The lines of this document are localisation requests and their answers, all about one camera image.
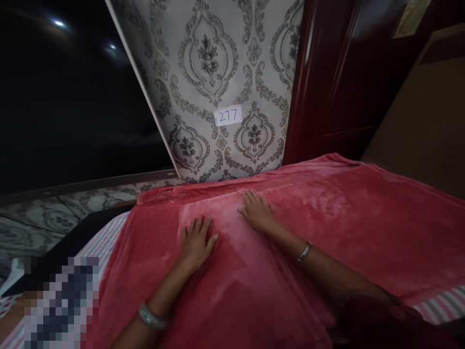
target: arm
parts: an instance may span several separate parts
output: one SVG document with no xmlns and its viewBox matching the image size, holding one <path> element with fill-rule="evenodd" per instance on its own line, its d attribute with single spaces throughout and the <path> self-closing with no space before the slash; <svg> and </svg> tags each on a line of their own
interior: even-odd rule
<svg viewBox="0 0 465 349">
<path fill-rule="evenodd" d="M 190 223 L 189 229 L 182 230 L 181 255 L 146 303 L 149 311 L 157 318 L 168 318 L 171 307 L 184 284 L 213 251 L 218 235 L 206 242 L 210 222 L 211 219 L 207 218 L 202 223 L 202 217 L 198 217 Z M 113 343 L 112 348 L 152 348 L 159 335 L 160 331 L 146 325 L 137 312 Z"/>
<path fill-rule="evenodd" d="M 265 198 L 259 197 L 254 191 L 246 191 L 244 205 L 239 212 L 254 229 L 272 239 L 291 257 L 296 260 L 300 257 L 307 241 L 290 233 L 273 217 Z M 378 286 L 315 246 L 310 247 L 301 267 L 334 306 L 339 304 L 344 295 L 354 290 L 369 292 L 379 300 L 390 299 Z"/>
</svg>

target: pixelated area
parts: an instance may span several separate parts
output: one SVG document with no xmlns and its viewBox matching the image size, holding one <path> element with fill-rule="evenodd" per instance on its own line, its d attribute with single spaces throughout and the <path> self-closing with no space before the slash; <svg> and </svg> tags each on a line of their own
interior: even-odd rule
<svg viewBox="0 0 465 349">
<path fill-rule="evenodd" d="M 26 292 L 24 348 L 80 348 L 98 311 L 98 257 L 71 257 L 55 281 Z"/>
</svg>

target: striped bed sheet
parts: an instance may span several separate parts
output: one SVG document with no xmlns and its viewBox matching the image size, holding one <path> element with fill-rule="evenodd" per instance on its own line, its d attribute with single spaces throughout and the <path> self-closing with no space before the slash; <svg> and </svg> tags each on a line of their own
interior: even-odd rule
<svg viewBox="0 0 465 349">
<path fill-rule="evenodd" d="M 126 222 L 128 214 L 129 212 L 126 212 L 113 218 L 89 241 L 89 243 L 76 256 L 98 257 L 99 282 L 105 267 L 107 266 L 111 252 L 113 251 L 116 239 L 119 236 L 121 228 Z M 20 297 L 21 295 L 15 295 L 12 297 L 0 299 L 0 309 L 2 309 L 3 304 L 5 304 L 5 309 L 10 309 L 11 306 Z M 420 312 L 426 321 L 434 325 L 447 323 L 461 317 L 465 317 L 465 285 L 459 285 L 445 290 L 441 294 L 429 298 L 420 304 L 411 304 L 408 300 L 406 300 L 406 303 Z M 24 320 L 22 320 L 0 345 L 0 349 L 23 348 L 24 338 Z"/>
</svg>

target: dark wooden door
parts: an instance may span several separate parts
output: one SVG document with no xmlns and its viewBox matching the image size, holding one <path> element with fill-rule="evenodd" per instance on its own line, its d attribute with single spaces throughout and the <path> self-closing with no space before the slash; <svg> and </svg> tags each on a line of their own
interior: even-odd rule
<svg viewBox="0 0 465 349">
<path fill-rule="evenodd" d="M 413 36 L 392 39 L 408 0 L 306 0 L 284 164 L 359 159 L 430 34 L 465 20 L 432 0 Z"/>
</svg>

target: hand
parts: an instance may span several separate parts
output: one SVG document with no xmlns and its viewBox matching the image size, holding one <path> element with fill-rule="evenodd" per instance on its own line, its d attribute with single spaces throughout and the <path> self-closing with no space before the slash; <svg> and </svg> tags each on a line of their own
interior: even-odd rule
<svg viewBox="0 0 465 349">
<path fill-rule="evenodd" d="M 190 227 L 184 228 L 181 232 L 182 248 L 178 265 L 189 273 L 196 272 L 205 263 L 218 240 L 218 234 L 216 234 L 208 240 L 208 243 L 206 242 L 211 221 L 210 217 L 203 221 L 200 216 L 193 219 Z"/>
<path fill-rule="evenodd" d="M 252 228 L 262 233 L 268 233 L 276 225 L 279 225 L 263 196 L 259 197 L 255 191 L 247 190 L 242 194 L 242 197 L 244 198 L 245 207 L 238 209 L 238 211 Z"/>
</svg>

